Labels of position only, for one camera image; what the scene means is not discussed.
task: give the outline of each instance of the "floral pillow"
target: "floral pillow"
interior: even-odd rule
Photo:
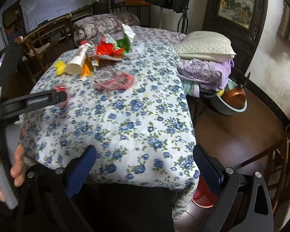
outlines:
[[[75,29],[74,43],[79,46],[80,41],[90,40],[98,33],[111,34],[122,30],[121,24],[139,25],[138,17],[130,12],[119,12],[102,15],[94,15],[76,21],[73,26]]]

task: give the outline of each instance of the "pillow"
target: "pillow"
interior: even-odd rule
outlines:
[[[82,40],[91,40],[98,33],[119,32],[122,30],[122,23],[131,26],[138,25],[140,21],[137,16],[130,12],[93,15],[78,20],[73,24],[75,29],[74,44],[78,46]]]
[[[231,41],[217,32],[191,32],[181,43],[173,47],[180,58],[187,60],[198,58],[215,62],[228,62],[236,55],[232,49]]]

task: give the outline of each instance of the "hand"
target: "hand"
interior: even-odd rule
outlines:
[[[22,156],[24,155],[24,148],[21,144],[18,145],[14,152],[15,164],[11,168],[10,174],[14,179],[15,187],[20,187],[25,181],[24,162]],[[5,198],[0,190],[0,201],[5,202]]]

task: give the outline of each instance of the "folded blanket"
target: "folded blanket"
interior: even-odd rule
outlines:
[[[200,87],[198,82],[181,79],[185,95],[190,95],[195,98],[200,97]]]
[[[74,43],[76,46],[82,40],[91,40],[98,33],[111,34],[122,30],[121,24],[138,25],[140,21],[130,12],[119,12],[85,17],[73,24],[75,29]]]
[[[181,79],[199,82],[200,87],[207,90],[223,90],[234,67],[233,60],[218,63],[200,59],[181,59],[177,69]]]

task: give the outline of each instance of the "metal bolt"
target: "metal bolt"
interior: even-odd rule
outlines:
[[[225,168],[225,171],[226,171],[228,174],[232,174],[232,173],[234,173],[234,170],[233,170],[233,168],[231,168],[231,167],[226,167],[226,168]]]
[[[34,176],[34,172],[29,172],[28,174],[27,174],[27,177],[28,178],[32,178]]]
[[[261,178],[262,177],[262,174],[260,172],[255,172],[254,173],[258,178]]]
[[[56,174],[62,174],[63,173],[63,168],[62,167],[57,168],[55,173]]]

